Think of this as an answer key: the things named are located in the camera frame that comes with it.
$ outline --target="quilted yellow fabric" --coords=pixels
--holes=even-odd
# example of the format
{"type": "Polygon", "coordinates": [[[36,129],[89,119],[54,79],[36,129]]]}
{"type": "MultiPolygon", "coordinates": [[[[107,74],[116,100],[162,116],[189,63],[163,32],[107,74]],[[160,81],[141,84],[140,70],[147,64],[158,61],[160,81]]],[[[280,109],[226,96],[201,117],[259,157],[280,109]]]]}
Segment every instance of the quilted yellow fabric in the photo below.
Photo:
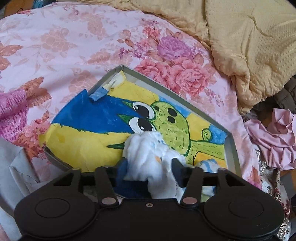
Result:
{"type": "Polygon", "coordinates": [[[296,9],[287,0],[79,1],[153,13],[200,40],[231,77],[241,113],[296,74],[296,9]]]}

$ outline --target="screw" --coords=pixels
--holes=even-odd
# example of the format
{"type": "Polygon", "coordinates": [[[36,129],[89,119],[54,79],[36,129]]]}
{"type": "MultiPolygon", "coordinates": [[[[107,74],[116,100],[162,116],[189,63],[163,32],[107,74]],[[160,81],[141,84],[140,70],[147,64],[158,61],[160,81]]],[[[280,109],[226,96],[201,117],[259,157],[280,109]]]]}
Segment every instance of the screw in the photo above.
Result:
{"type": "Polygon", "coordinates": [[[197,199],[194,197],[185,197],[182,201],[187,205],[194,205],[197,203],[197,199]]]}
{"type": "Polygon", "coordinates": [[[116,203],[116,199],[115,198],[112,198],[112,197],[105,197],[102,200],[102,204],[104,204],[104,205],[112,205],[114,203],[116,203]]]}

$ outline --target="metal tray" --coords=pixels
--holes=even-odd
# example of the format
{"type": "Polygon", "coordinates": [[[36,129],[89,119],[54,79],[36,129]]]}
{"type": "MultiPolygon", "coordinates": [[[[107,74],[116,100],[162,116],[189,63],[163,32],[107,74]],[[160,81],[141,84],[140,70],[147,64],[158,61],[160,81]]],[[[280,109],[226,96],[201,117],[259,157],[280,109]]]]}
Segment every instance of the metal tray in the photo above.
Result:
{"type": "MultiPolygon", "coordinates": [[[[202,119],[208,121],[212,125],[216,126],[220,130],[224,131],[226,133],[226,138],[224,142],[224,150],[225,150],[225,159],[227,164],[227,169],[231,172],[235,173],[238,176],[241,175],[241,169],[239,164],[239,158],[237,154],[237,150],[235,147],[234,139],[232,134],[224,128],[222,125],[217,123],[215,120],[213,120],[211,117],[209,117],[207,114],[172,92],[171,90],[167,89],[166,87],[158,84],[157,82],[147,78],[146,76],[130,69],[127,66],[119,65],[116,68],[109,71],[106,75],[104,75],[98,83],[96,83],[89,91],[88,95],[93,94],[98,88],[104,86],[107,84],[117,73],[120,71],[123,71],[127,80],[135,83],[138,86],[141,86],[147,90],[152,91],[153,93],[162,96],[166,100],[170,101],[171,103],[177,104],[184,109],[189,110],[190,112],[193,112],[197,116],[201,117],[202,119]]],[[[58,159],[54,156],[54,154],[50,151],[49,148],[45,147],[44,151],[49,159],[49,161],[59,167],[62,170],[69,170],[71,166],[62,160],[58,159]]]]}

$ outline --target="cartoon drawing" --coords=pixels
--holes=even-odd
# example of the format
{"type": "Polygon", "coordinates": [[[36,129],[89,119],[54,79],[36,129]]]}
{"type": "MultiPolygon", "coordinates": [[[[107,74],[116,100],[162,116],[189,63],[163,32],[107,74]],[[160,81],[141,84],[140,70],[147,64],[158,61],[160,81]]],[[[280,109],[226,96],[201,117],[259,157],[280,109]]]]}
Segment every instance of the cartoon drawing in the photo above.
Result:
{"type": "Polygon", "coordinates": [[[124,142],[133,133],[159,131],[165,143],[196,165],[215,159],[227,167],[226,133],[196,114],[170,102],[122,75],[117,86],[86,90],[75,96],[39,137],[52,153],[72,167],[94,171],[115,165],[122,158],[124,142]]]}
{"type": "MultiPolygon", "coordinates": [[[[164,141],[172,149],[186,156],[188,163],[193,164],[198,152],[202,152],[219,159],[224,157],[224,144],[212,143],[213,133],[210,129],[203,129],[203,140],[191,140],[186,118],[174,106],[164,101],[156,101],[151,106],[143,102],[122,101],[136,111],[140,117],[119,114],[118,116],[130,126],[134,133],[144,131],[159,131],[164,141]]],[[[109,148],[123,149],[124,142],[108,145],[109,148]]]]}

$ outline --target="patterned fabric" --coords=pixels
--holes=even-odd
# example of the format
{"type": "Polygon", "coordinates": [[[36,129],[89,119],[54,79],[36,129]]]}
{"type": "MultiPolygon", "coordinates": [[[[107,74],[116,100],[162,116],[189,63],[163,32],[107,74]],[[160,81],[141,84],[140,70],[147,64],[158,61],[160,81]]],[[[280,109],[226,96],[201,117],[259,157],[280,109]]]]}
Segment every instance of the patterned fabric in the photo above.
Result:
{"type": "Polygon", "coordinates": [[[196,39],[165,20],[109,6],[54,3],[2,19],[0,33],[0,136],[25,148],[40,181],[53,173],[38,135],[77,93],[124,64],[232,132],[243,178],[261,188],[235,87],[196,39]]]}
{"type": "Polygon", "coordinates": [[[262,182],[262,190],[274,197],[284,210],[284,221],[277,234],[281,240],[288,240],[290,237],[291,223],[290,220],[290,204],[284,185],[280,181],[281,171],[280,169],[272,169],[267,166],[266,161],[258,147],[256,147],[256,153],[260,166],[260,175],[262,182]]]}

